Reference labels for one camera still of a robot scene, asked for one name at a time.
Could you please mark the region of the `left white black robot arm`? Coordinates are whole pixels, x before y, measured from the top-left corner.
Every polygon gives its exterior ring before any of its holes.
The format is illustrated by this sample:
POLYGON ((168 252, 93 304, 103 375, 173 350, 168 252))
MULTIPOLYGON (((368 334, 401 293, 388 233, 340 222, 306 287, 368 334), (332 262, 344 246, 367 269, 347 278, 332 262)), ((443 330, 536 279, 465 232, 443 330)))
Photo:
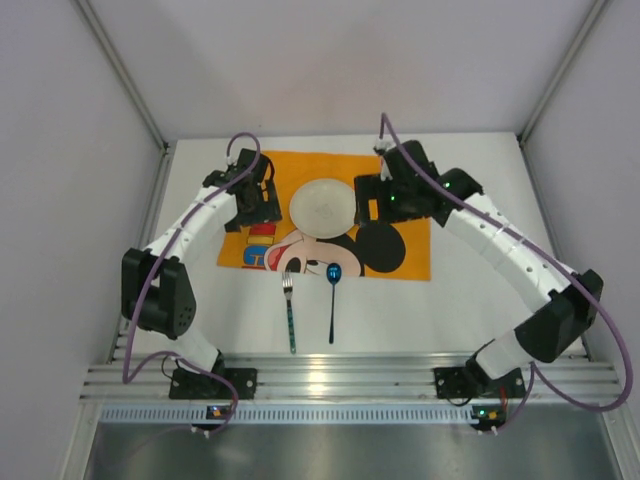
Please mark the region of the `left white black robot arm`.
POLYGON ((194 372, 213 372, 221 352, 193 326, 197 303, 188 268, 220 231, 273 224, 282 219, 275 167, 263 153, 240 151, 226 170, 215 170, 184 213, 121 264, 121 314, 134 329, 165 337, 167 354, 194 372))

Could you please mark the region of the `orange cartoon mouse cloth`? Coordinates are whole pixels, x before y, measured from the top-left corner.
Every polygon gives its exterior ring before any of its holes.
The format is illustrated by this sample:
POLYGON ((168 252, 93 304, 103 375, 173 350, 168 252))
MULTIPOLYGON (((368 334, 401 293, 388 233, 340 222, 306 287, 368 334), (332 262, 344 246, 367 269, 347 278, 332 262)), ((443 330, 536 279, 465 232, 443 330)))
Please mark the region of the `orange cartoon mouse cloth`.
POLYGON ((355 177, 379 174, 377 157, 286 151, 269 151, 266 156, 275 167, 282 219, 226 234, 217 257, 218 266, 323 277, 327 266, 337 263, 344 276, 431 279, 430 222, 425 219, 354 225, 329 239, 311 237, 299 231, 291 220, 291 199, 303 185, 328 178, 353 187, 355 177))

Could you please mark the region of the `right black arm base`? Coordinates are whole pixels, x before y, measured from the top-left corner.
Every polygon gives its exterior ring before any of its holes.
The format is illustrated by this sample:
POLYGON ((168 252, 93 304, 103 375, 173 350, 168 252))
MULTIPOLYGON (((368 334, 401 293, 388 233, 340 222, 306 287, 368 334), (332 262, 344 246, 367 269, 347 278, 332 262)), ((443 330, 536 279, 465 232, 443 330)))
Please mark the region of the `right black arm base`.
POLYGON ((514 369, 494 380, 462 366, 436 367, 433 376, 437 398, 455 405, 476 399, 520 399, 526 390, 521 369, 514 369))

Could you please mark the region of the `blue metallic spoon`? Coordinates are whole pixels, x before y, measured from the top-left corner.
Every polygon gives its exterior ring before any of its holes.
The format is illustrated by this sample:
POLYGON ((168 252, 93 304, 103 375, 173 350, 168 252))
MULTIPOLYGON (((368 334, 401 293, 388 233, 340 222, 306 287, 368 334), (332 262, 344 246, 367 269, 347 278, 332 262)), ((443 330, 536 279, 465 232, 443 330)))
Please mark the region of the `blue metallic spoon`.
POLYGON ((331 285, 331 311, 330 311, 330 325, 329 325, 329 344, 332 345, 335 341, 335 299, 336 299, 336 287, 342 279, 342 268, 338 263, 331 263, 326 270, 326 278, 331 285))

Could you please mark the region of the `fork with teal handle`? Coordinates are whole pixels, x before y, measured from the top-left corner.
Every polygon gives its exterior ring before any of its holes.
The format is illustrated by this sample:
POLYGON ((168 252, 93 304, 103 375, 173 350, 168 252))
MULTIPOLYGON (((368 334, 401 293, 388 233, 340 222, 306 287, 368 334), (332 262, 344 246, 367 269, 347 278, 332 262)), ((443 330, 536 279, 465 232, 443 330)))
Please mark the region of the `fork with teal handle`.
POLYGON ((291 278, 291 274, 289 271, 285 271, 282 274, 282 285, 283 285, 283 292, 284 292, 284 297, 286 302, 289 349, 291 354, 296 354, 297 347, 296 347, 295 326, 294 326, 293 306, 292 306, 293 280, 291 278))

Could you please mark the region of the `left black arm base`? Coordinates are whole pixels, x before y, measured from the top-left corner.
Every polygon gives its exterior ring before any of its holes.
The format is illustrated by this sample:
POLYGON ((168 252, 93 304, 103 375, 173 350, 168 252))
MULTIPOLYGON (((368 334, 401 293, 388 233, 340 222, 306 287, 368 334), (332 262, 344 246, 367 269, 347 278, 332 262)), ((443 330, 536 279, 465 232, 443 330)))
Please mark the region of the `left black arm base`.
MULTIPOLYGON (((254 368, 227 368, 223 378, 235 388, 240 400, 251 400, 257 389, 258 371, 254 368)), ((177 368, 172 374, 168 394, 172 400, 231 400, 231 389, 219 380, 177 368)))

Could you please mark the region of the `cream round plate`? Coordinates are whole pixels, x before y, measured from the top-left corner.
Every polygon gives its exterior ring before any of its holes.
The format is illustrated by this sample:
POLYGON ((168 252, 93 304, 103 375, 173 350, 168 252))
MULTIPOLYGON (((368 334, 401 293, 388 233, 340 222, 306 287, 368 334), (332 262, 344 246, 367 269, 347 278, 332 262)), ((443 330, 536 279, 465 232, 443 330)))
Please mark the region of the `cream round plate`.
POLYGON ((355 225, 355 192, 335 179, 309 181, 294 193, 289 215, 294 226, 306 236, 316 239, 338 237, 355 225))

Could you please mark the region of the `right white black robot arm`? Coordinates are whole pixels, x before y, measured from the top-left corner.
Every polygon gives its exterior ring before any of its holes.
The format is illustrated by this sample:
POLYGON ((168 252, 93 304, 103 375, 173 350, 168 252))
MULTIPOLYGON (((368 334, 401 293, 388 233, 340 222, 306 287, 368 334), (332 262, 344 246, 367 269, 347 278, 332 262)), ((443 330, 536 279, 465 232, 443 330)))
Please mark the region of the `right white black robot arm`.
POLYGON ((550 263, 514 239, 515 227, 466 171, 444 173, 428 160, 417 140, 374 147, 378 174, 355 178, 356 223, 365 230, 422 218, 466 242, 519 294, 530 316, 512 330, 481 346, 462 368, 478 393, 495 387, 513 370, 532 361, 552 363, 595 320, 590 302, 573 286, 577 281, 593 297, 603 289, 594 271, 563 276, 550 263))

